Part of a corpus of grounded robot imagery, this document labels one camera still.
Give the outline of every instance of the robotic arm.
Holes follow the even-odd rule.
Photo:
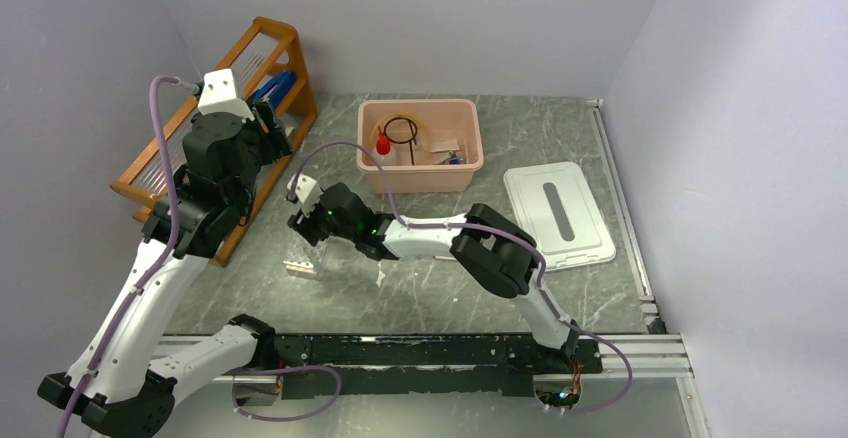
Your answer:
[[[200,113],[192,118],[192,130],[182,143],[186,164],[175,172],[180,229],[173,252],[143,289],[135,287],[137,277],[168,241],[170,210],[163,197],[143,228],[144,240],[121,297],[90,346],[67,373],[47,375],[38,388],[40,397],[64,409],[83,377],[89,376],[73,413],[102,435],[151,437],[174,406],[215,377],[235,368],[277,365],[275,330],[247,315],[233,318],[186,351],[151,361],[191,283],[229,233],[250,219],[260,168],[293,153],[270,103],[244,100],[239,90],[230,70],[205,75]],[[484,289],[513,303],[530,325],[537,351],[557,363],[573,363],[578,335],[562,320],[574,322],[544,299],[543,293],[549,295],[544,285],[533,285],[540,272],[533,254],[485,231],[447,226],[485,225],[535,246],[532,237],[490,207],[476,204],[450,218],[402,217],[406,223],[401,223],[391,214],[372,211],[342,183],[322,190],[315,180],[301,175],[288,187],[294,188],[291,201],[299,205],[288,225],[313,246],[337,236],[374,260],[452,256]],[[431,228],[415,228],[424,225]],[[123,318],[113,323],[127,306],[123,297],[128,293],[137,296]],[[110,336],[96,371],[89,370],[95,348]]]

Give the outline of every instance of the wall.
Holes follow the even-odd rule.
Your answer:
[[[201,70],[256,15],[301,33],[316,88],[603,96],[654,0],[164,0]]]
[[[0,435],[52,436],[36,388],[94,335],[140,239],[109,182],[153,137],[147,86],[196,73],[158,0],[0,0],[0,36]],[[162,97],[168,116],[184,99]]]
[[[848,0],[657,0],[604,115],[716,437],[845,436]]]

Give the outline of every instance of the bottle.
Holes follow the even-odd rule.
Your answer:
[[[377,146],[374,147],[374,156],[380,166],[397,166],[397,151],[389,141],[389,137],[383,133],[383,130],[378,129],[380,137],[377,138]]]

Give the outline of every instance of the wooden frame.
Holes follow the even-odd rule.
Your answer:
[[[221,59],[215,69],[220,70],[222,68],[229,68],[232,66],[239,55],[241,55],[241,53],[259,34],[273,38],[277,41],[277,45],[262,61],[253,76],[248,79],[244,86],[244,93],[245,96],[252,93],[256,87],[259,86],[262,78],[266,75],[274,76],[281,71],[294,72],[297,77],[297,81],[295,81],[291,91],[289,91],[280,103],[280,106],[277,107],[277,115],[281,116],[285,112],[290,112],[303,116],[303,122],[292,132],[290,136],[292,145],[295,149],[297,149],[300,147],[300,144],[303,143],[303,139],[306,137],[306,133],[309,132],[309,129],[312,128],[312,124],[315,123],[315,118],[318,116],[318,108],[315,105],[315,95],[312,92],[312,84],[309,81],[309,74],[306,70],[306,62],[303,59],[303,50],[300,46],[300,38],[298,37],[297,30],[295,30],[294,27],[287,23],[257,17],[253,20],[253,24],[250,28],[248,28],[241,38],[239,38],[230,51],[224,55],[224,58]],[[283,55],[283,53],[288,54],[288,63],[277,63],[277,60]],[[194,97],[189,98],[185,103],[183,103],[180,109],[177,110],[174,116],[165,124],[166,139],[170,139],[176,130],[179,129],[179,127],[189,118],[196,105],[197,101]],[[165,194],[165,190],[161,190],[161,192],[157,194],[137,186],[133,186],[132,183],[136,180],[136,178],[138,178],[144,168],[151,162],[151,160],[153,160],[157,153],[158,148],[156,146],[156,142],[155,140],[151,140],[147,147],[144,148],[138,158],[136,158],[136,160],[129,166],[129,168],[127,168],[120,178],[112,182],[110,185],[110,187],[119,195],[142,205],[140,210],[133,213],[133,218],[141,223],[147,221],[147,218],[150,216],[150,211],[153,208],[153,204]],[[251,222],[253,221],[253,217],[255,217],[262,208],[262,205],[265,204],[265,200],[268,199],[268,196],[271,194],[271,190],[274,188],[274,185],[277,184],[277,181],[279,181],[280,176],[282,176],[283,171],[286,169],[286,166],[288,166],[290,160],[291,156],[286,156],[273,165],[274,167],[271,170],[268,179],[256,195],[253,213],[251,213]],[[244,237],[244,234],[247,232],[251,222],[233,230],[218,250],[218,253],[214,258],[212,258],[211,261],[213,264],[218,266],[227,265],[227,262],[229,262],[236,246],[238,246],[239,242]]]

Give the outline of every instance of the white lid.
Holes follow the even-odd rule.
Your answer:
[[[512,168],[504,183],[519,226],[536,239],[549,270],[615,258],[615,243],[575,163]]]

